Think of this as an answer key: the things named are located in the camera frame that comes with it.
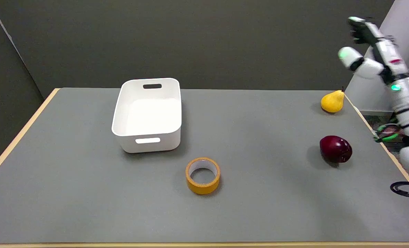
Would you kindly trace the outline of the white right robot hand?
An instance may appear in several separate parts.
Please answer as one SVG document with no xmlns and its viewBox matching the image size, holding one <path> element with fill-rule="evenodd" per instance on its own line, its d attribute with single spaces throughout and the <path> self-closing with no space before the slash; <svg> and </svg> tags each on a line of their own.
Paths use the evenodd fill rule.
<svg viewBox="0 0 409 248">
<path fill-rule="evenodd" d="M 406 77 L 409 69 L 388 36 L 385 36 L 374 23 L 365 19 L 351 16 L 347 22 L 354 42 L 368 44 L 373 58 L 364 57 L 352 47 L 342 47 L 338 51 L 338 58 L 345 68 L 367 80 L 381 77 L 387 85 Z"/>
</svg>

